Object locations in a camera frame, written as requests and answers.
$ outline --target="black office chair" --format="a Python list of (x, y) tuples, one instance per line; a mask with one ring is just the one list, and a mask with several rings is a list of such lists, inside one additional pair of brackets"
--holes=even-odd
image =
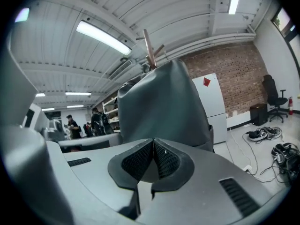
[(275, 110), (271, 112), (273, 116), (270, 118), (270, 122), (272, 121), (273, 118), (275, 117), (280, 117), (281, 122), (283, 123), (283, 117), (281, 115), (285, 115), (287, 117), (286, 113), (279, 112), (280, 106), (285, 104), (287, 102), (287, 98), (283, 97), (283, 92), (286, 90), (280, 90), (282, 93), (282, 97), (278, 97), (275, 81), (272, 78), (271, 75), (266, 75), (263, 76), (264, 81), (262, 82), (262, 85), (264, 89), (266, 90), (268, 94), (268, 104), (271, 106), (275, 106)]

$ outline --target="brick wall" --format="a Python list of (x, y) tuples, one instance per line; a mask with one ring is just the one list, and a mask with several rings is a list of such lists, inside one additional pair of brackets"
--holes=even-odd
[(266, 102), (262, 80), (268, 72), (252, 42), (220, 45), (180, 59), (185, 62), (192, 79), (217, 74), (228, 117), (247, 112), (250, 106), (257, 103)]

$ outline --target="mesh vent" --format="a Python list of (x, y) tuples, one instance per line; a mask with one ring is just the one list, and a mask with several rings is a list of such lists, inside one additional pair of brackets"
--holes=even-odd
[(122, 168), (136, 180), (141, 180), (152, 160), (152, 143), (124, 158)]
[(122, 73), (126, 68), (128, 68), (131, 65), (131, 61), (127, 60), (126, 62), (122, 63), (117, 69), (115, 69), (111, 75), (109, 76), (109, 79), (112, 80), (116, 78), (120, 73)]
[(257, 203), (246, 193), (246, 191), (232, 178), (220, 181), (220, 184), (238, 208), (243, 217), (250, 215), (259, 209)]
[(81, 165), (84, 163), (88, 163), (91, 162), (91, 160), (88, 157), (85, 158), (81, 158), (81, 159), (77, 159), (77, 160), (73, 160), (73, 161), (68, 161), (68, 164), (70, 167), (76, 166), (76, 165)]
[(153, 158), (158, 168), (159, 179), (170, 176), (180, 166), (178, 156), (159, 145), (156, 141), (154, 141)]

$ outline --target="black box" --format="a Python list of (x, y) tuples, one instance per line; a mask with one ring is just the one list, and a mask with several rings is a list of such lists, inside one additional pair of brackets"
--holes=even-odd
[(251, 122), (256, 126), (261, 126), (268, 121), (267, 104), (256, 104), (250, 107)]

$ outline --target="white refrigerator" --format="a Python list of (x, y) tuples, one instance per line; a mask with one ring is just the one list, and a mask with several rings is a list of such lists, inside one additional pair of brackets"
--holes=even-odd
[[(210, 80), (208, 86), (205, 86), (204, 78)], [(195, 78), (193, 82), (205, 109), (208, 122), (213, 126), (214, 144), (226, 141), (227, 121), (225, 105), (216, 74), (212, 73)]]

